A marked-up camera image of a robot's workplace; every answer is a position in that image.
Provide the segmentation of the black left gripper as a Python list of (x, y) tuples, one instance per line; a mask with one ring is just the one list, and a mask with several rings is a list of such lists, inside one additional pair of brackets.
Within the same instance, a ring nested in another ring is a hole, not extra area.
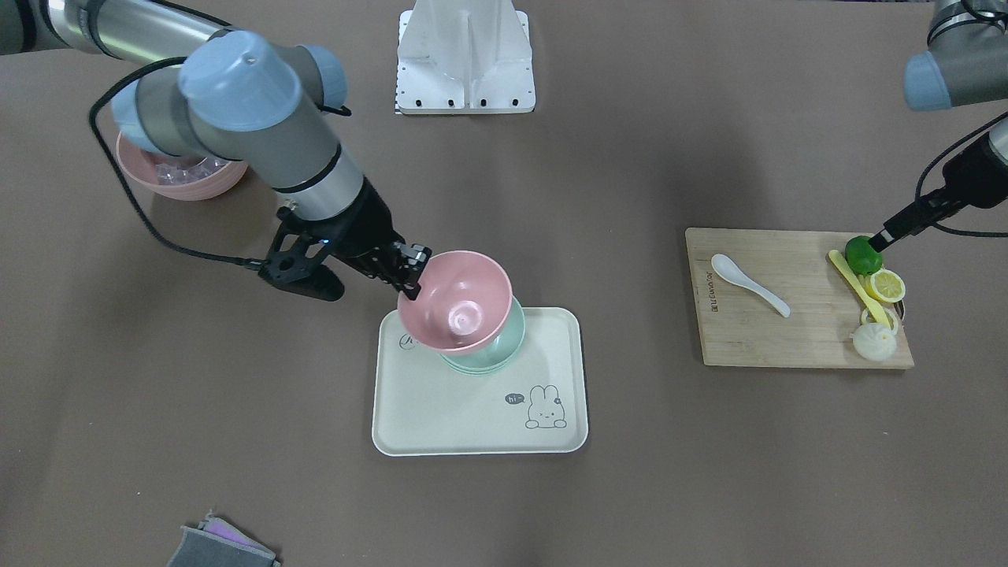
[(1006, 159), (992, 143), (990, 134), (983, 134), (950, 159), (942, 168), (942, 177), (944, 189), (915, 198), (870, 237), (875, 250), (881, 254), (900, 239), (918, 235), (933, 223), (943, 221), (958, 212), (958, 204), (992, 209), (1006, 200)]

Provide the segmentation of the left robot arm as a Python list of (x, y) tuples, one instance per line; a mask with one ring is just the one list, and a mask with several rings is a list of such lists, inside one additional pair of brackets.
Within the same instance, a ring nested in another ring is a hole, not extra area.
[[(1006, 99), (1006, 3), (936, 1), (928, 49), (908, 58), (903, 90), (907, 107), (937, 111)], [(1004, 238), (1004, 231), (964, 231), (944, 219), (973, 207), (1006, 201), (1006, 114), (954, 141), (922, 171), (911, 203), (869, 238), (877, 252), (928, 228), (947, 234)]]

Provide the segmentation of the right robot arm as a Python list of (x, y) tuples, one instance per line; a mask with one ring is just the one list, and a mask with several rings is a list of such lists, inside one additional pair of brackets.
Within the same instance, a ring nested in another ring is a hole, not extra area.
[[(87, 111), (87, 126), (147, 231), (193, 258), (256, 272), (297, 295), (339, 300), (338, 259), (406, 300), (421, 291), (431, 249), (410, 245), (370, 180), (325, 122), (348, 115), (341, 61), (317, 44), (277, 46), (262, 35), (169, 1), (4, 1), (2, 53), (71, 48), (132, 61)], [(154, 227), (98, 128), (110, 108), (119, 133), (169, 158), (242, 162), (281, 200), (265, 258), (208, 254)]]

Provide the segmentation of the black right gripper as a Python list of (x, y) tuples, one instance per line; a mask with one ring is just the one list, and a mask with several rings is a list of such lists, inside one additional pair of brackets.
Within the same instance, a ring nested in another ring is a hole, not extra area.
[(432, 249), (407, 245), (394, 230), (392, 215), (368, 177), (356, 199), (338, 215), (312, 222), (312, 233), (326, 239), (330, 255), (369, 279), (390, 284), (415, 301), (421, 292), (419, 279), (432, 258)]

